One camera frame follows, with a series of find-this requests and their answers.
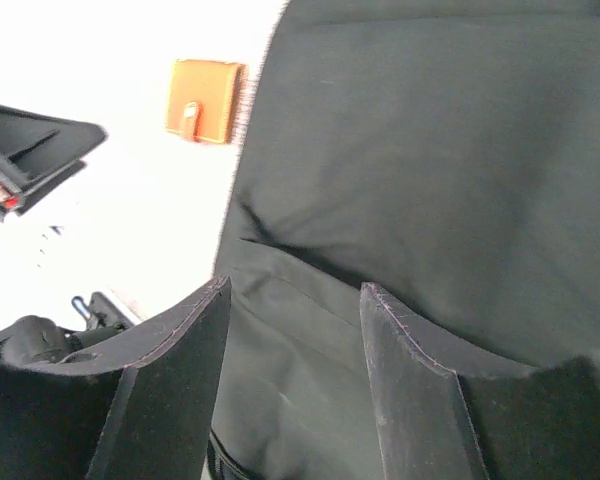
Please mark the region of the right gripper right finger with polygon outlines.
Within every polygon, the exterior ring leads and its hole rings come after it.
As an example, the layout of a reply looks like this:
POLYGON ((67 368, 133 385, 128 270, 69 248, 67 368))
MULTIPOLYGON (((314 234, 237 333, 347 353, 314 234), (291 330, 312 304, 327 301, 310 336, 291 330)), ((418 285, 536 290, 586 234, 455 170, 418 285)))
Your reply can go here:
POLYGON ((600 351, 532 367, 374 283, 360 319, 386 478, 600 479, 600 351))

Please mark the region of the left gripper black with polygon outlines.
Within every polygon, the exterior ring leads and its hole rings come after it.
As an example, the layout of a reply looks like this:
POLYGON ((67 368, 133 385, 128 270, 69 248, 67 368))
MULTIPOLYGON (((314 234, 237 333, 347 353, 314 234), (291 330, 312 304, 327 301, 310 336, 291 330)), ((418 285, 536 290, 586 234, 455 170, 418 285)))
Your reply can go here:
POLYGON ((86 166, 99 125, 0 105, 0 221, 22 215, 86 166))

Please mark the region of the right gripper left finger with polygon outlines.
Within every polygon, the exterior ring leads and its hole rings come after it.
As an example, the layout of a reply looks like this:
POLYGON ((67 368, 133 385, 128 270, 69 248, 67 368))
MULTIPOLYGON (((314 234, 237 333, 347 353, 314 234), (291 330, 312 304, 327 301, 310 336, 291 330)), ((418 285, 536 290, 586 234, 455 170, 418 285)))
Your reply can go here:
POLYGON ((231 304, 215 278, 59 363, 0 359, 0 479, 197 479, 231 304))

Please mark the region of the brown leather wallet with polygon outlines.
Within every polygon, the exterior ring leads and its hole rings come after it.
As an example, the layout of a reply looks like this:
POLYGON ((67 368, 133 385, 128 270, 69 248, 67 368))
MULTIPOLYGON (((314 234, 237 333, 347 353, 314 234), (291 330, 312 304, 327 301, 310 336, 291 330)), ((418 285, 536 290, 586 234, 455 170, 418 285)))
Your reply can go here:
POLYGON ((245 74, 242 63, 177 60, 172 68, 165 130, 189 142, 230 143, 245 74))

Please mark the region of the black student backpack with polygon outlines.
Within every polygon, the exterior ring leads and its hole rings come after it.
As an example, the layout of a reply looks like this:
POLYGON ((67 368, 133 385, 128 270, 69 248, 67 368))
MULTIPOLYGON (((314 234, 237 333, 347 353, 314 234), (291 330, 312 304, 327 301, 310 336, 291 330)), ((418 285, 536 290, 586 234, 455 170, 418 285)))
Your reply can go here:
POLYGON ((388 479, 374 283, 496 355, 600 351, 600 1, 291 1, 215 271, 214 479, 388 479))

